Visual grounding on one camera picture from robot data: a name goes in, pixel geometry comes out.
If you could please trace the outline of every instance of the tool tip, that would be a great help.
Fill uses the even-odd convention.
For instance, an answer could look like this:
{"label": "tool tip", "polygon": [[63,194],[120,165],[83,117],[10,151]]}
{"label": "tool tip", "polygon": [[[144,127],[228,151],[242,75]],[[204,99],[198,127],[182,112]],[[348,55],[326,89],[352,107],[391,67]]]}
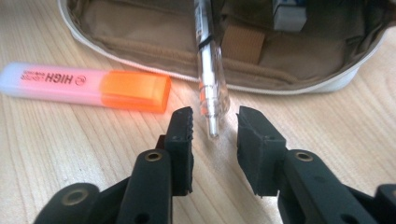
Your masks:
{"label": "tool tip", "polygon": [[216,139],[219,137],[219,119],[218,117],[209,117],[207,118],[207,126],[209,130],[209,137],[212,139]]}

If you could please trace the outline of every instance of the wood grain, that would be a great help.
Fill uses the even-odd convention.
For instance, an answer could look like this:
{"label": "wood grain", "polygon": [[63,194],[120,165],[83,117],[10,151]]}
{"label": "wood grain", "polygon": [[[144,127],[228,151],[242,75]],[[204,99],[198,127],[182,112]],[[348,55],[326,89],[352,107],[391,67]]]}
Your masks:
{"label": "wood grain", "polygon": [[[164,114],[0,96],[0,222],[32,223],[59,189],[89,182],[101,190],[128,176],[136,156],[155,147],[172,112],[194,114],[193,194],[174,199],[174,223],[280,223],[275,198],[253,195],[236,160],[235,113],[260,110],[288,148],[317,153],[347,185],[374,194],[396,183],[396,29],[344,89],[270,96],[230,91],[217,142],[207,141],[197,84],[173,79]],[[0,1],[0,66],[46,63],[132,69],[81,46],[55,1]]]}

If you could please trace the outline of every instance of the pen barrel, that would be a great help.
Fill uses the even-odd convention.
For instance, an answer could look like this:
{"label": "pen barrel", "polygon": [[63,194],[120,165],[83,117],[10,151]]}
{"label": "pen barrel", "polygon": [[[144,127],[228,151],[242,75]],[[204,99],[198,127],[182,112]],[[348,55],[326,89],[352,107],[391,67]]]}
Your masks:
{"label": "pen barrel", "polygon": [[228,111],[230,99],[225,83],[221,52],[213,34],[210,0],[195,0],[201,114],[206,116],[209,136],[219,135],[219,119]]}

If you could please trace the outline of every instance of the orange highlighter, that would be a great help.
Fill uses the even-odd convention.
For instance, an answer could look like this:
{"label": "orange highlighter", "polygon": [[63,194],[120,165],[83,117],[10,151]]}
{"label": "orange highlighter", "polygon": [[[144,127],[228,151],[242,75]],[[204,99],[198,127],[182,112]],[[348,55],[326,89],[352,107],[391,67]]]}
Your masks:
{"label": "orange highlighter", "polygon": [[10,63],[0,75],[0,91],[11,96],[157,113],[165,111],[170,87],[160,74],[31,63]]}

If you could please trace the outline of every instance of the white eraser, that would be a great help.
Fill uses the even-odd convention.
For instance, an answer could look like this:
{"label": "white eraser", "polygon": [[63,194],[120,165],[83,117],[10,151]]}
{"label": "white eraser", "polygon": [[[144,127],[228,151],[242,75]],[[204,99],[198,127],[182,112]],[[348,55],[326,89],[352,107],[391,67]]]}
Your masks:
{"label": "white eraser", "polygon": [[274,15],[274,29],[300,32],[306,22],[305,7],[279,6]]}
{"label": "white eraser", "polygon": [[273,0],[273,14],[275,15],[276,10],[280,6],[297,6],[296,0]]}

